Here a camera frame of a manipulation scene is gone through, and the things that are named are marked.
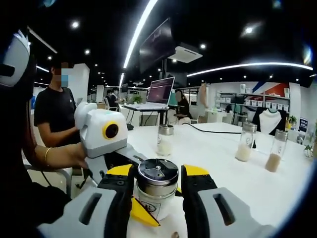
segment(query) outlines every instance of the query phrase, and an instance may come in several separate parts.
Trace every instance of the metal cap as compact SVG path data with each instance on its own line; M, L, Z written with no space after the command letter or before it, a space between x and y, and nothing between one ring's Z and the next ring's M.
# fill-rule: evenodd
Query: metal cap
M288 132L277 129L275 132L275 139L280 141L287 141Z
M253 124L253 123L250 123L250 122L244 122L243 125L242 125L242 130L243 131L246 131L246 132L256 132L257 131L257 128L258 126Z
M174 127L172 125L159 125L158 133L161 135L173 135Z
M173 185L178 181L178 167L169 160L148 159L138 166L138 184Z

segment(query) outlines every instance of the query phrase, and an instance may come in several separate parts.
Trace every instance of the recessed light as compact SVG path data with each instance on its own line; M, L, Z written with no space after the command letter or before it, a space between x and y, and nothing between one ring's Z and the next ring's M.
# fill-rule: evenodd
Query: recessed light
M71 23L71 28L76 29L77 27L79 27L79 22L78 21L73 21Z

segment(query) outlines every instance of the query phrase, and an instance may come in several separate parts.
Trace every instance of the glass jar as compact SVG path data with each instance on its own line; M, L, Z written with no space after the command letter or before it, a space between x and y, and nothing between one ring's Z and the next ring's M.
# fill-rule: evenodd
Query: glass jar
M283 130L276 130L271 152L265 168L270 172L276 172L283 157L288 133Z
M249 160L256 133L257 125L249 122L242 124L240 143L235 156L237 160L244 162Z
M167 156L172 153L172 140L174 127L172 125L159 125L157 153Z

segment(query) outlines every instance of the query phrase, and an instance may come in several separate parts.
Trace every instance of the hand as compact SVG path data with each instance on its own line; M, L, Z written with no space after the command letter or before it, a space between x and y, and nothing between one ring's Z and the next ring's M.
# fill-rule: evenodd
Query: hand
M71 153L70 156L74 160L74 164L87 169L88 165L85 161L85 158L87 157L86 152L84 150L84 146L81 142L69 145L69 152Z

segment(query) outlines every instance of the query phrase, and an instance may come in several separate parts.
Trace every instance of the potted plant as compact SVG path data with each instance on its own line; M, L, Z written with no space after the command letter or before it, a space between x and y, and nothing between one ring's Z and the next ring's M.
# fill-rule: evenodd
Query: potted plant
M142 102L142 97L140 95L135 95L133 98L132 98L132 102L134 104L140 104Z
M296 128L296 123L297 123L297 118L294 116L290 116L290 118L288 119L288 122L292 125L292 129Z

